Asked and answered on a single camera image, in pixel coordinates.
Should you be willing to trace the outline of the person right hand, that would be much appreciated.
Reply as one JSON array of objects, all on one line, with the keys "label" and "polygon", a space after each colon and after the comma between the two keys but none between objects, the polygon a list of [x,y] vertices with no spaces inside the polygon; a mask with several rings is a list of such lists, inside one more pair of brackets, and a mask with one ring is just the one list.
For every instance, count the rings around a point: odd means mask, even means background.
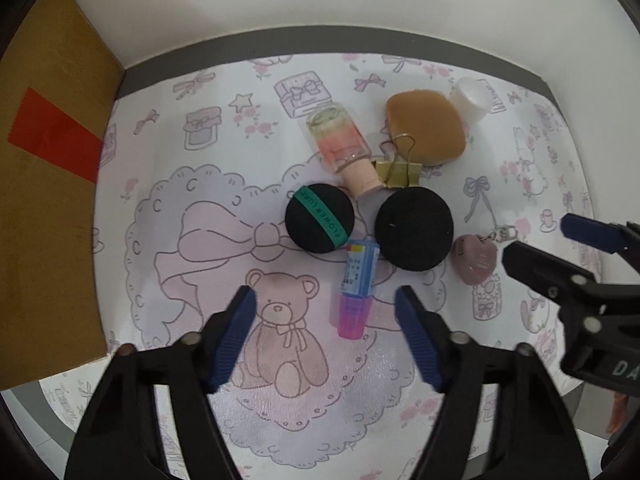
[{"label": "person right hand", "polygon": [[626,396],[626,394],[619,392],[614,393],[611,418],[606,427],[607,434],[615,434],[622,428],[626,418],[627,402],[628,396]]}]

